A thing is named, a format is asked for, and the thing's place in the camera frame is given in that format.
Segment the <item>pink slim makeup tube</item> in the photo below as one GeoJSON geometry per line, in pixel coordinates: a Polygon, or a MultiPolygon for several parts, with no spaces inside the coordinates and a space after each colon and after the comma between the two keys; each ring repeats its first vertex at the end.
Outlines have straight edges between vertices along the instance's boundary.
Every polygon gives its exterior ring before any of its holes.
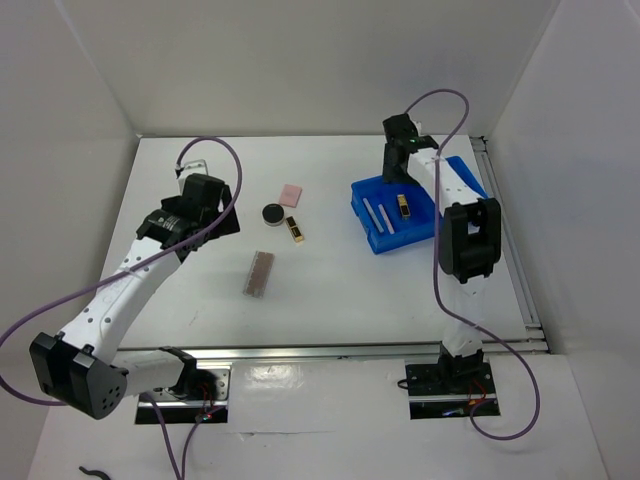
{"type": "Polygon", "coordinates": [[[385,222],[385,225],[386,225],[386,228],[387,228],[389,234],[390,235],[394,235],[395,234],[395,229],[393,227],[393,224],[392,224],[392,222],[391,222],[391,220],[390,220],[390,218],[389,218],[389,216],[388,216],[383,204],[379,204],[378,205],[378,210],[380,212],[381,217],[383,218],[383,220],[385,222]]]}

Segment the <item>white blue makeup pen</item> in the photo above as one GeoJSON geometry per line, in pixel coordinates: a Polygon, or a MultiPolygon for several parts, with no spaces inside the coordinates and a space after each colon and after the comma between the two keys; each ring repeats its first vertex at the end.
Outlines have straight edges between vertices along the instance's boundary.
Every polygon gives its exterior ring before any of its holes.
{"type": "Polygon", "coordinates": [[[384,228],[383,228],[382,224],[380,223],[379,219],[377,218],[377,216],[376,216],[376,214],[375,214],[375,212],[374,212],[369,200],[367,198],[363,197],[362,201],[363,201],[363,204],[364,204],[369,216],[371,217],[371,220],[372,220],[373,224],[375,225],[377,231],[379,233],[381,233],[381,234],[384,233],[384,228]]]}

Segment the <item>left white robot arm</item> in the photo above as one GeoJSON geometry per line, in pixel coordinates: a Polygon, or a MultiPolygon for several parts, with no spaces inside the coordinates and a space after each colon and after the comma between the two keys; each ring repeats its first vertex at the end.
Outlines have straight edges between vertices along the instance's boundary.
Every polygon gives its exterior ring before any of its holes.
{"type": "Polygon", "coordinates": [[[230,187],[192,173],[180,194],[165,198],[136,231],[120,279],[56,335],[40,333],[29,353],[43,393],[101,420],[127,396],[164,389],[176,399],[213,400],[216,376],[175,347],[119,356],[127,331],[157,289],[190,253],[211,239],[239,232],[230,187]]]}

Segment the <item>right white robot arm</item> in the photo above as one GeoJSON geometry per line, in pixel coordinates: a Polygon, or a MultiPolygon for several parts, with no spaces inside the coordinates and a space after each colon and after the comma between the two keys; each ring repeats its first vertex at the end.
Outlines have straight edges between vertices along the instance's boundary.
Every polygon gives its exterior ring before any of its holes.
{"type": "Polygon", "coordinates": [[[435,273],[450,282],[460,309],[450,314],[456,321],[441,342],[436,379],[444,390],[457,392],[483,368],[482,301],[502,254],[501,206],[473,190],[407,113],[385,119],[383,131],[384,181],[420,187],[434,202],[435,273]]]}

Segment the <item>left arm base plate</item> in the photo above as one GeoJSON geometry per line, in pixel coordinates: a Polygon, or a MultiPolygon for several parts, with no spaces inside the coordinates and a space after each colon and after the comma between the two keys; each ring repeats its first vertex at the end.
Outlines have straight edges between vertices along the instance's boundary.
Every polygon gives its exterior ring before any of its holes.
{"type": "Polygon", "coordinates": [[[231,364],[218,361],[198,361],[199,370],[210,374],[204,386],[196,386],[191,393],[179,394],[170,390],[180,376],[177,367],[145,368],[135,373],[129,389],[139,393],[136,399],[135,425],[158,425],[159,420],[143,393],[158,405],[164,421],[169,425],[193,425],[206,414],[206,423],[226,423],[228,418],[231,364]]]}

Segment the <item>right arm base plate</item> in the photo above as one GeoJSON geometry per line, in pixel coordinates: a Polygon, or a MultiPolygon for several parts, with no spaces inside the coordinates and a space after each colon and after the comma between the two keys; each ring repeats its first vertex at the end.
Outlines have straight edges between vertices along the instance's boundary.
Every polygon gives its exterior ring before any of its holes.
{"type": "Polygon", "coordinates": [[[408,394],[412,420],[464,418],[474,407],[478,417],[500,415],[493,374],[487,362],[475,374],[447,381],[435,364],[408,364],[405,377],[396,385],[408,394]]]}

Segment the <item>black gold lipstick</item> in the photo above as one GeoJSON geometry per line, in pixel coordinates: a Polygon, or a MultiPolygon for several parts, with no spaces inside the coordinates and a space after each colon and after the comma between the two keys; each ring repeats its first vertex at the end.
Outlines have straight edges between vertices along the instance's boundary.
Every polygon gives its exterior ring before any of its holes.
{"type": "Polygon", "coordinates": [[[401,218],[403,220],[408,220],[411,217],[411,211],[406,196],[404,194],[399,194],[396,199],[401,218]]]}
{"type": "Polygon", "coordinates": [[[293,216],[288,216],[285,218],[286,226],[294,240],[295,243],[301,243],[304,241],[305,237],[302,234],[300,227],[293,216]]]}

